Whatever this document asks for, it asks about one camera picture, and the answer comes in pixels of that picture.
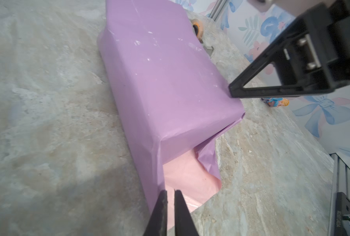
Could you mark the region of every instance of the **small figurine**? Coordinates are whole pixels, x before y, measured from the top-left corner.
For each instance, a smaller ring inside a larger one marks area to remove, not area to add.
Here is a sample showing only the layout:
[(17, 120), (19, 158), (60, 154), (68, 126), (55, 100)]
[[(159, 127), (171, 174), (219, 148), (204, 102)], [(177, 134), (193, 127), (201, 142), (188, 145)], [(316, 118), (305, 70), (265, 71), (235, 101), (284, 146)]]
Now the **small figurine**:
[(268, 106), (279, 107), (279, 106), (288, 106), (289, 100), (282, 97), (264, 97), (262, 100), (268, 104)]

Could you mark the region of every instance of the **wrapped box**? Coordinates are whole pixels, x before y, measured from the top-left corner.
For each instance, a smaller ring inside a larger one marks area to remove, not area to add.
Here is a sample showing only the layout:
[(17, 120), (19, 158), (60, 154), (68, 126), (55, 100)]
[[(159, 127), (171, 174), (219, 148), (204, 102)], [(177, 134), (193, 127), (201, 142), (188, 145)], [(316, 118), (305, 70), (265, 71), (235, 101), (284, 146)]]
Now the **wrapped box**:
[(221, 76), (197, 40), (184, 9), (167, 0), (106, 0), (98, 38), (150, 211), (167, 189), (190, 211), (221, 188), (215, 139), (242, 120)]

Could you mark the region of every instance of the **wall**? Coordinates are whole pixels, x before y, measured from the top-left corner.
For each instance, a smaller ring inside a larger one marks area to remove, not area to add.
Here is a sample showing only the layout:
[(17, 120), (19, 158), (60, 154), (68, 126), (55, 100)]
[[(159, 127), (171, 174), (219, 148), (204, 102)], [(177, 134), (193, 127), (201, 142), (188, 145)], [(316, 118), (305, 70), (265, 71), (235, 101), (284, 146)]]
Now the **wall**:
[[(216, 22), (252, 62), (293, 20), (292, 15), (277, 6), (260, 13), (246, 0), (231, 0)], [(258, 76), (270, 86), (280, 84), (272, 65)], [(350, 86), (324, 96), (290, 100), (288, 107), (298, 123), (305, 126), (328, 153), (337, 153), (350, 167)]]
[(174, 3), (182, 5), (188, 11), (199, 13), (203, 16), (209, 16), (216, 0), (170, 0)]

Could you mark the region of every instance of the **gray marble table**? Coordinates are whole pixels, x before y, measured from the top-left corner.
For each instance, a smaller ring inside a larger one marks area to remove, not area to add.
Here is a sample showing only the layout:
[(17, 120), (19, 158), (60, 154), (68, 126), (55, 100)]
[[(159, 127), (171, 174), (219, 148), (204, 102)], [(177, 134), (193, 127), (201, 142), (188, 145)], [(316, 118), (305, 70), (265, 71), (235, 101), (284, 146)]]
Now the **gray marble table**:
[[(144, 231), (149, 212), (96, 45), (104, 6), (0, 0), (0, 235)], [(231, 81), (248, 62), (200, 19)], [(200, 235), (326, 235), (332, 159), (288, 109), (243, 104), (244, 120), (216, 144), (223, 187), (192, 214)]]

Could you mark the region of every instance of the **orange roller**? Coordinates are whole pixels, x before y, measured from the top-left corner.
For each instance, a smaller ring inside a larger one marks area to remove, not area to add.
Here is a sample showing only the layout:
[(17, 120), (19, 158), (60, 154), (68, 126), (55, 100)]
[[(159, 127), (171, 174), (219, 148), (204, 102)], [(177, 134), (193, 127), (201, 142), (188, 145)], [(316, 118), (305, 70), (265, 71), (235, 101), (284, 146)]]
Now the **orange roller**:
[(195, 29), (197, 39), (201, 41), (201, 38), (203, 37), (204, 33), (203, 23), (198, 19), (193, 19), (191, 23), (193, 28)]

